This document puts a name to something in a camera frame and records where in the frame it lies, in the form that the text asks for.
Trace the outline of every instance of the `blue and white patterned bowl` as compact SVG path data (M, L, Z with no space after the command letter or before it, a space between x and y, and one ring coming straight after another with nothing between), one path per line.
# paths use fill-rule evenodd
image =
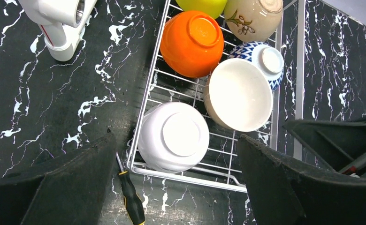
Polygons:
M284 58L281 53L266 43L253 41L237 45L231 50L229 59L248 60L265 75L272 91L275 91L284 75Z

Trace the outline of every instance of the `black and yellow handle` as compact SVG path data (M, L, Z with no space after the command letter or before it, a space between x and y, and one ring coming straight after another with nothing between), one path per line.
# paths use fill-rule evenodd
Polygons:
M145 224L145 212L143 210L142 200L136 193L135 186L129 177L128 171L123 171L118 174L121 180L122 193L125 200L125 208L128 212L129 218L132 220L133 225Z

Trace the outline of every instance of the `bowl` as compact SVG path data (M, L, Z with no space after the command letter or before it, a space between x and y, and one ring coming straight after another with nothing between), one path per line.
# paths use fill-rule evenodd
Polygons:
M241 41L266 41L282 19L282 0L229 0L224 18Z
M145 113L137 147L150 168L177 173L198 164L208 145L204 117L191 105L168 102Z
M280 51L266 43L253 41L237 45L231 50L229 59L248 60L265 75L272 91L280 86L284 75L284 58Z
M224 48L218 23L199 11L172 17L162 34L160 51L177 73L191 78L209 75L218 65Z
M183 11L200 11L216 19L223 12L227 0L176 0Z
M243 59L227 59L208 78L204 104L219 125L250 132L270 118L273 94L265 75L256 66Z

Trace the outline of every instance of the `black marble wall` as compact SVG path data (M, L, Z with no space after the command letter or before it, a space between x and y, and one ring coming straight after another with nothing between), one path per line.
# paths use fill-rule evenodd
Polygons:
M291 1L284 1L286 7ZM281 128L287 119L295 118L295 92L297 67L297 1L283 14L281 53L285 61L285 77L280 85L279 129L277 151L293 156L294 138Z
M306 4L304 118L366 115L366 27L319 0ZM304 151L303 160L318 165Z

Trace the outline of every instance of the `countertop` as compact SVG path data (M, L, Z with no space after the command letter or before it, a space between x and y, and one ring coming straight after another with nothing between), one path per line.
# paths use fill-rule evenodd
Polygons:
M110 128L130 147L164 1L99 1L73 59L60 63L16 0L0 1L0 178L91 142ZM305 118L366 114L366 27L323 3L306 7ZM280 121L295 116L297 3L283 24ZM279 130L278 151L293 154ZM304 161L317 159L304 154ZM100 224L129 224L117 168ZM254 224L247 194L131 175L148 225Z

